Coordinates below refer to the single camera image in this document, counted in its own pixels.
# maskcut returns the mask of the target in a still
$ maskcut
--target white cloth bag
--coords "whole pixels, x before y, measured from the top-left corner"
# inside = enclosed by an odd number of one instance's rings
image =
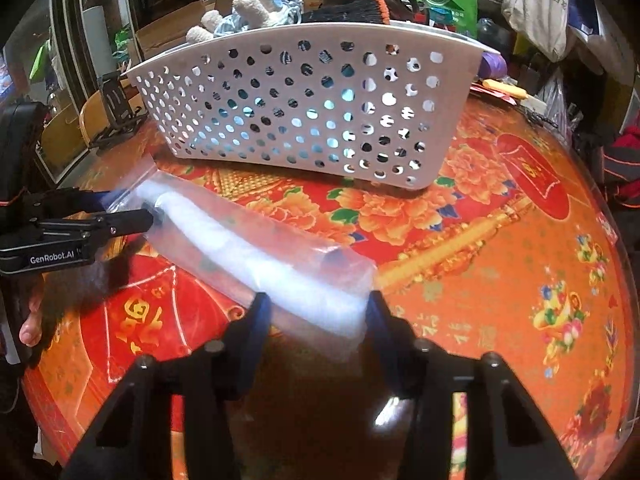
[[[513,30],[524,34],[552,62],[567,53],[569,0],[503,0],[502,13]]]

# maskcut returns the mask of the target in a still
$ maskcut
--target plastic packaging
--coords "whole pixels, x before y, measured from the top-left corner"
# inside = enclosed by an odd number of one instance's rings
[[[149,243],[198,279],[244,307],[266,292],[273,324],[329,357],[345,359],[362,341],[376,270],[368,258],[159,171],[150,157],[119,189],[108,211],[149,208]]]
[[[566,113],[562,71],[559,68],[542,87],[537,97],[546,103],[545,117],[558,125],[557,128],[545,125],[545,128],[553,134],[560,144],[566,149],[570,149],[572,135]]]

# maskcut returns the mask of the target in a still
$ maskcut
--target wooden chair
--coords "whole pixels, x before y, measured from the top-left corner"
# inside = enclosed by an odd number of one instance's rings
[[[64,108],[44,128],[40,138],[42,156],[52,173],[66,168],[85,148],[72,105]]]

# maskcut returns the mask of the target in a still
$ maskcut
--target orange floral tablecloth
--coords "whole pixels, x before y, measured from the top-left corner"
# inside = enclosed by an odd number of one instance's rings
[[[417,335],[459,354],[500,352],[580,478],[599,478],[615,457],[624,442],[617,428],[637,398],[637,300],[626,257],[593,184],[514,109],[469,98],[439,177],[417,194],[176,159],[151,122],[103,155],[78,184],[112,189],[145,153],[161,170],[375,260],[377,286]],[[106,289],[82,316],[67,312],[25,378],[34,413],[63,458],[136,354],[186,354],[244,314],[149,245],[130,246],[126,283]],[[121,240],[109,257],[122,251]],[[47,290],[54,295],[51,284]],[[354,363],[333,364],[273,330],[254,389],[230,407],[248,477],[392,474],[409,413],[388,398],[367,355],[365,349]],[[457,396],[452,473],[460,478],[465,409],[465,397]],[[180,413],[176,401],[176,478],[185,476]],[[388,416],[378,424],[382,413]]]

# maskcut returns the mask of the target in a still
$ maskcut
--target white plastic basket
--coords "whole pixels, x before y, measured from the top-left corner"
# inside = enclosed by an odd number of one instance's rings
[[[431,27],[287,25],[174,49],[128,75],[180,158],[421,189],[437,177],[483,50]]]

